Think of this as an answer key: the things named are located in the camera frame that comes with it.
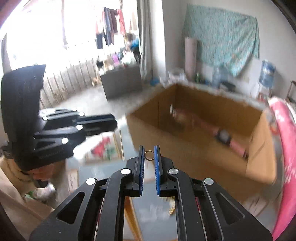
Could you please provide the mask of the person's left hand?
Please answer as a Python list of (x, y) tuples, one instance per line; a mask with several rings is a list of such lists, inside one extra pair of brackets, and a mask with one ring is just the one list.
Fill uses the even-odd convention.
[(28, 173), (34, 180), (49, 181), (56, 180), (65, 171), (65, 160), (51, 163), (47, 166), (30, 170)]

